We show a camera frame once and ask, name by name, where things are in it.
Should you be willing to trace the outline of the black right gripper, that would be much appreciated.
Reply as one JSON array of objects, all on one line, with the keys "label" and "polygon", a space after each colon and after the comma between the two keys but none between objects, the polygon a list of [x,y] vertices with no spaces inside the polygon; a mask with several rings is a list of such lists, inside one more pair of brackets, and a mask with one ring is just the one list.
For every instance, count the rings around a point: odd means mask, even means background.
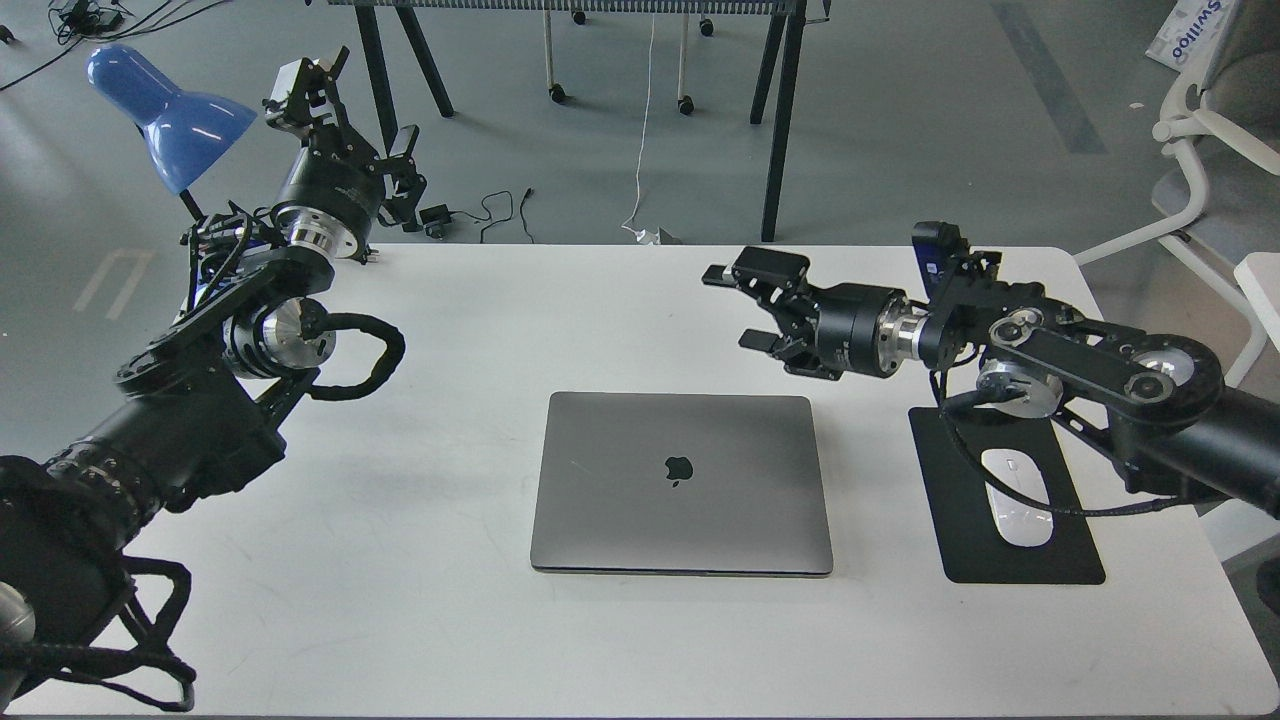
[{"label": "black right gripper", "polygon": [[902,290],[856,283],[812,290],[809,268],[804,255],[746,246],[730,265],[708,266],[701,283],[741,291],[771,313],[778,332],[746,329],[739,346],[782,363],[788,374],[887,378],[920,357],[925,313]]}]

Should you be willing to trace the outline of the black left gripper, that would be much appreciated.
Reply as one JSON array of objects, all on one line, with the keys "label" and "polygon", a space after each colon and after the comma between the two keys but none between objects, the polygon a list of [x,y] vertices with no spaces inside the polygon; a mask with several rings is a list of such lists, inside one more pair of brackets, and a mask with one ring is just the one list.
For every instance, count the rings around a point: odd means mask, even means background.
[{"label": "black left gripper", "polygon": [[[329,260],[367,263],[372,222],[419,232],[419,202],[428,181],[413,159],[420,128],[401,127],[387,155],[355,142],[355,129],[337,91],[349,56],[342,46],[332,60],[301,58],[280,67],[262,100],[269,127],[294,136],[300,154],[273,209],[284,241]],[[390,181],[390,193],[383,176]]]}]

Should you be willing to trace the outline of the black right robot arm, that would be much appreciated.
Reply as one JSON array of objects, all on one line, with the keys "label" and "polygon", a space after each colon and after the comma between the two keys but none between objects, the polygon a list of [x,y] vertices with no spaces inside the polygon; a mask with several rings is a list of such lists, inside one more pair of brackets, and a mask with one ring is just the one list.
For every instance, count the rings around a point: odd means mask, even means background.
[{"label": "black right robot arm", "polygon": [[881,286],[814,286],[808,258],[762,246],[701,281],[774,318],[777,332],[739,342],[791,374],[887,378],[922,363],[964,457],[957,421],[989,405],[1056,421],[1107,457],[1129,492],[1153,496],[1119,516],[1219,496],[1277,515],[1277,405],[1229,387],[1207,346],[1089,319],[1039,283],[1000,281],[1000,254],[973,250],[954,224],[918,223],[911,246],[924,302]]}]

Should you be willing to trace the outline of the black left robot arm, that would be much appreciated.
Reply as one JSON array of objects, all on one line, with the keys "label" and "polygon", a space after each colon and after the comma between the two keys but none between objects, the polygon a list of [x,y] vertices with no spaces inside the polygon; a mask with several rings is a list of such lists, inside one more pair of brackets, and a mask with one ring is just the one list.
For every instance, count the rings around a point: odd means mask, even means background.
[{"label": "black left robot arm", "polygon": [[278,200],[197,215],[174,323],[116,373],[125,404],[46,462],[3,459],[3,702],[61,680],[123,692],[142,667],[195,702],[195,670],[170,648],[191,574],[131,557],[159,512],[243,489],[285,454],[280,425],[302,398],[351,401],[392,377],[404,338],[392,324],[328,311],[338,259],[367,261],[374,223],[415,228],[425,188],[417,127],[380,154],[337,90],[349,51],[280,68],[266,123],[300,152]]}]

